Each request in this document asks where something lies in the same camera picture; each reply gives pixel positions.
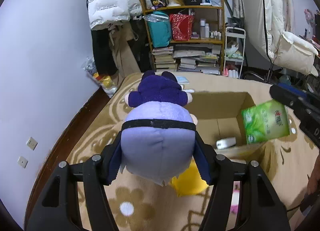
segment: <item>black band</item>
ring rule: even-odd
[[[161,129],[179,128],[196,131],[196,125],[194,123],[163,119],[138,119],[126,121],[122,124],[121,131],[135,127],[154,127]]]

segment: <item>wall socket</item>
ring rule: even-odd
[[[30,137],[26,144],[31,150],[34,150],[38,143],[34,138]]]
[[[18,164],[25,168],[27,166],[28,160],[25,157],[20,156],[18,159]]]

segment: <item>white wall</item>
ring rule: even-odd
[[[293,7],[295,15],[295,34],[297,36],[303,36],[304,30],[309,28],[303,11],[308,8],[315,14],[318,8],[313,0],[293,0]]]
[[[0,7],[0,198],[21,227],[42,164],[97,90],[81,68],[89,55],[85,0],[5,0]],[[25,169],[20,155],[29,160]]]

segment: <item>stack of books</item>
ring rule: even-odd
[[[156,69],[158,70],[172,70],[176,69],[176,61],[172,58],[173,46],[154,48],[152,51],[155,57]]]
[[[173,57],[180,59],[178,71],[220,74],[220,67],[217,65],[218,56],[216,54],[199,50],[176,50]]]

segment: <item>bookshelf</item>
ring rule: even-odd
[[[146,9],[146,2],[145,0],[140,0],[141,5],[142,5],[142,11],[143,11],[143,15],[147,15],[152,13],[154,10],[153,9]],[[190,39],[188,41],[174,41],[171,40],[170,44],[176,44],[176,43],[180,43],[180,44],[185,44],[185,43],[212,43],[212,44],[219,44],[221,45],[221,54],[220,54],[220,74],[222,75],[222,71],[223,71],[223,63],[224,63],[224,48],[225,48],[225,12],[224,12],[224,0],[221,0],[221,7],[217,7],[217,6],[198,6],[198,5],[194,5],[194,6],[172,6],[172,7],[162,7],[162,8],[158,8],[157,10],[162,10],[164,12],[167,11],[172,11],[172,10],[179,10],[179,9],[185,9],[185,8],[193,8],[195,9],[195,11],[197,9],[201,9],[201,10],[206,10],[206,11],[216,11],[217,12],[217,20],[212,21],[212,23],[215,23],[217,25],[217,31],[222,33],[222,40],[217,40],[217,39],[213,39],[213,38],[206,38],[206,39]],[[152,46],[152,39],[150,37],[150,33],[149,33],[149,28],[148,28],[148,23],[145,21],[145,25],[146,25],[146,29],[147,29],[147,36],[148,36],[148,41],[149,41],[149,47],[150,47],[150,51],[152,53],[153,50],[153,46]],[[150,64],[153,70],[156,70],[156,66],[155,66],[155,60],[153,55],[151,55],[151,59],[150,59]]]

